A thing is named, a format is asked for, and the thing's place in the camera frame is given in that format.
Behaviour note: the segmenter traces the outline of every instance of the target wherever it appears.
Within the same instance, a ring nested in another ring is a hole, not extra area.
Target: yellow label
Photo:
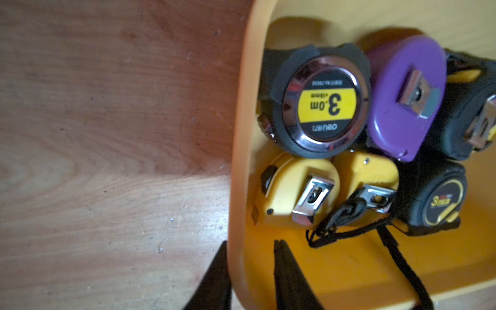
[[[450,74],[446,78],[447,83],[470,83],[475,80],[482,71],[478,69],[463,70]]]
[[[356,108],[354,88],[304,90],[298,102],[298,117],[301,123],[349,120]]]
[[[488,136],[488,141],[491,141],[493,137],[495,136],[496,133],[496,126],[493,126],[491,130],[489,130],[489,136]]]

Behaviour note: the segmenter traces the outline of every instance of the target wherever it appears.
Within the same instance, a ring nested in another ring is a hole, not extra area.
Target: black cord
[[[429,297],[429,293],[427,292],[426,287],[422,283],[422,280],[417,276],[415,271],[413,271],[410,265],[406,262],[405,258],[398,249],[399,244],[396,239],[385,226],[377,227],[377,232],[379,233],[382,244],[389,250],[394,263],[396,264],[396,266],[398,266],[398,268],[401,270],[403,275],[407,278],[408,282],[410,282],[415,292],[417,292],[417,295],[419,296],[421,304],[415,306],[413,309],[434,310],[433,301]]]
[[[389,210],[389,215],[386,218],[380,219],[363,227],[343,232],[336,233],[334,230],[328,230],[327,235],[317,232],[317,236],[322,237],[317,240],[313,240],[315,233],[312,233],[309,237],[309,231],[306,231],[306,238],[309,246],[311,248],[319,248],[331,243],[338,241],[339,239],[346,239],[359,236],[361,234],[367,233],[371,230],[377,229],[380,226],[385,226],[390,224],[394,219],[405,212],[410,206],[410,194],[414,191],[419,183],[420,179],[420,165],[422,159],[420,154],[409,164],[396,163],[397,165],[402,165],[403,173],[400,174],[400,183],[398,187],[395,199],[391,203],[391,208]]]

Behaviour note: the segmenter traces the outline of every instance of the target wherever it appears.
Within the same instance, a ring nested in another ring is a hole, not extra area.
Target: deli tape measure
[[[329,158],[348,148],[365,126],[370,75],[369,61],[351,43],[265,49],[258,124],[288,153]]]
[[[454,160],[491,144],[496,132],[496,61],[446,51],[444,99],[426,145]]]
[[[399,172],[388,158],[349,150],[332,160],[341,191],[330,214],[318,225],[319,237],[343,226],[360,227],[383,218],[396,196]]]
[[[415,164],[399,164],[402,175],[418,178],[416,188],[403,191],[407,211],[393,225],[409,236],[422,236],[460,226],[460,208],[467,194],[465,168],[430,153]]]
[[[331,211],[339,174],[326,159],[281,153],[262,172],[251,217],[255,225],[314,227]]]

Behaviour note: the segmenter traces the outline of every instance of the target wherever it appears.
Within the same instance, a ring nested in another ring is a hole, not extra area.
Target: black strap
[[[377,232],[379,233],[379,237],[382,241],[382,244],[389,250],[389,253],[393,257],[394,263],[401,270],[403,275],[407,278],[408,282],[412,285],[415,292],[420,299],[420,305],[415,306],[414,310],[434,310],[434,304],[432,299],[429,297],[429,294],[426,290],[426,287],[417,276],[415,271],[408,265],[403,255],[401,255],[400,250],[398,249],[398,242],[393,237],[393,235],[389,232],[386,226],[377,227]]]
[[[323,310],[286,241],[274,241],[274,259],[277,309]]]
[[[350,197],[341,204],[318,225],[315,234],[319,237],[325,235],[329,230],[335,231],[338,227],[346,226],[358,220],[365,212],[367,202],[360,197]]]
[[[371,230],[377,229],[377,227],[384,226],[390,224],[395,218],[400,216],[403,212],[407,210],[410,206],[409,193],[411,193],[414,189],[417,188],[419,183],[419,175],[420,175],[420,165],[422,163],[422,159],[420,156],[417,156],[411,163],[409,164],[401,164],[396,163],[397,165],[403,165],[403,172],[400,174],[400,183],[398,187],[397,194],[395,199],[391,203],[391,208],[389,209],[389,215],[383,219],[365,225],[363,227],[343,232],[336,233],[332,230],[327,231],[327,235],[324,235],[320,239],[313,240],[316,232],[310,233],[310,231],[306,231],[306,238],[311,248],[319,248],[331,243],[338,241],[339,239],[346,239],[359,236],[361,234],[367,233]]]
[[[183,310],[231,309],[231,278],[227,268],[227,242],[222,242],[196,292]]]

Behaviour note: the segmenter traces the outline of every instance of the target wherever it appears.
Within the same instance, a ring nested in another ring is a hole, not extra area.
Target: black rubber casing
[[[259,100],[261,111],[272,125],[274,140],[286,152],[305,158],[329,158],[347,149],[354,140],[348,141],[339,148],[328,152],[312,152],[299,146],[293,141],[284,127],[282,117],[282,102],[286,88],[298,69],[308,61],[321,55],[336,55],[347,58],[361,71],[371,96],[371,70],[369,60],[365,54],[354,44],[347,43],[335,48],[317,48],[308,45],[294,50],[265,49],[260,78]]]
[[[402,201],[409,204],[406,212],[398,219],[408,225],[405,234],[409,236],[422,236],[432,234],[441,230],[455,229],[460,226],[460,218],[456,218],[451,223],[446,221],[450,214],[460,211],[467,194],[467,178],[465,177],[465,167],[462,165],[433,155],[431,152],[419,153],[412,163],[399,163],[400,175],[406,178],[416,178],[418,183],[416,188],[410,191],[398,192],[402,195]],[[430,207],[431,196],[434,191],[447,180],[456,179],[463,185],[463,198],[461,202],[436,226],[431,226],[424,220],[424,210]]]
[[[467,69],[482,73],[469,83],[448,83],[443,102],[429,130],[425,145],[454,160],[469,158],[474,150],[465,132],[486,100],[496,94],[496,62],[447,51],[448,74]]]

